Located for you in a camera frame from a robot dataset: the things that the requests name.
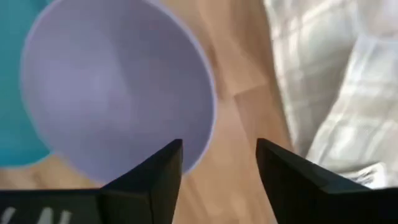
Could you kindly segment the white checked cloth napkin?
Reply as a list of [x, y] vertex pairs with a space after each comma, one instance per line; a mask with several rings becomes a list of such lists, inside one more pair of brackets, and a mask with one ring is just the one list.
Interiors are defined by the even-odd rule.
[[293, 150], [398, 187], [398, 0], [263, 0]]

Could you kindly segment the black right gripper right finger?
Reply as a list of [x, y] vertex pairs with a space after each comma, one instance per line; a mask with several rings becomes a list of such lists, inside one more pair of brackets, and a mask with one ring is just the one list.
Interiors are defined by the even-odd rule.
[[257, 139], [256, 161], [278, 224], [398, 224], [398, 188], [372, 190]]

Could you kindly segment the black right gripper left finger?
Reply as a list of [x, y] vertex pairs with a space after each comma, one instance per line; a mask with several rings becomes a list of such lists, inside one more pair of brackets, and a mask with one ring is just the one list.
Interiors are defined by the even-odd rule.
[[182, 179], [183, 142], [175, 139], [101, 188], [103, 224], [172, 224]]

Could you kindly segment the teal plastic plate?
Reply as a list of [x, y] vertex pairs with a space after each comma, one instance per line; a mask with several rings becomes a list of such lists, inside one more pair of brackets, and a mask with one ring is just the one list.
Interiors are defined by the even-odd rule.
[[0, 0], [0, 168], [29, 166], [50, 155], [25, 112], [19, 88], [25, 38], [50, 2]]

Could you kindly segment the lavender plastic bowl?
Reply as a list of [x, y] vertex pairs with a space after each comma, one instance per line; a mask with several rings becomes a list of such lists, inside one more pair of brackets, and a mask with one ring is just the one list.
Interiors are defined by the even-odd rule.
[[215, 126], [205, 51], [159, 0], [53, 0], [27, 35], [20, 86], [45, 145], [98, 182], [174, 139], [188, 173]]

